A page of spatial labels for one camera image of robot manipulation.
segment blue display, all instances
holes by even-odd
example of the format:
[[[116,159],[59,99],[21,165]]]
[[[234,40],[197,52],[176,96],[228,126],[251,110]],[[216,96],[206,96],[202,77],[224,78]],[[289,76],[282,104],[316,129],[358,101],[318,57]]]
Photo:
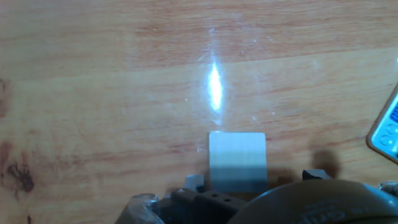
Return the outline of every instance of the blue display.
[[[391,120],[395,121],[398,123],[398,106],[396,106],[393,110],[393,112],[390,115]]]

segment white block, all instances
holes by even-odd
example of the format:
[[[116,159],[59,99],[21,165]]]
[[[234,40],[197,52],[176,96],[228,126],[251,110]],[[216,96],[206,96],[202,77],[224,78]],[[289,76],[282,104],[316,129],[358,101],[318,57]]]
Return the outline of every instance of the white block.
[[[264,133],[209,134],[211,188],[219,192],[267,190],[266,135]]]

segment wood grain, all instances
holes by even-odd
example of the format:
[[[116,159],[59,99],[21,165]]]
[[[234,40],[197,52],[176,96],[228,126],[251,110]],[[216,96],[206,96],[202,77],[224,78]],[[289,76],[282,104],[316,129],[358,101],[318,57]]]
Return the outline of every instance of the wood grain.
[[[3,172],[0,223],[112,223],[130,196],[206,172],[209,131],[266,133],[270,185],[311,167],[397,180],[365,143],[398,81],[397,15],[395,0],[0,1],[0,161],[34,181]]]

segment wooden table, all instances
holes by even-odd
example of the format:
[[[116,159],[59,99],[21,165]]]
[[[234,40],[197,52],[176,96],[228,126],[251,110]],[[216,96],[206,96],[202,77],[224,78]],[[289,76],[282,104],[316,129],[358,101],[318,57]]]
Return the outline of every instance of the wooden table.
[[[312,167],[397,180],[365,143],[398,82],[397,15],[396,0],[1,1],[0,222],[113,223],[130,196],[206,172],[209,131],[266,133],[271,185]]]

